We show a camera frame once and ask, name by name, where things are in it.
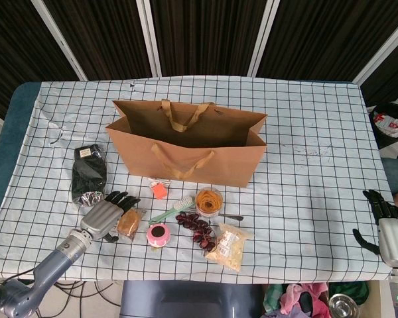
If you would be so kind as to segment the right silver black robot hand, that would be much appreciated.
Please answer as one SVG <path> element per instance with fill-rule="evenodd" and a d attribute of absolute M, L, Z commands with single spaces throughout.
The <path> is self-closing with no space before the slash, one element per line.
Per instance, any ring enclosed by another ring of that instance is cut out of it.
<path fill-rule="evenodd" d="M 354 238 L 362 248 L 380 256 L 386 265 L 398 269 L 398 207 L 373 189 L 364 190 L 363 194 L 371 206 L 379 244 L 366 241 L 357 229 L 353 230 Z"/>

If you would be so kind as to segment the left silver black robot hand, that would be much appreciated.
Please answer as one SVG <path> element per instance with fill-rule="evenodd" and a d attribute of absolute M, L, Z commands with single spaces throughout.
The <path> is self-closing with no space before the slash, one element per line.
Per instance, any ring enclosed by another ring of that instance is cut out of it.
<path fill-rule="evenodd" d="M 138 202 L 140 202 L 138 197 L 128 195 L 126 191 L 113 191 L 83 217 L 80 228 L 86 231 L 92 240 L 104 239 L 106 242 L 115 243 L 119 237 L 111 235 L 110 231 Z"/>

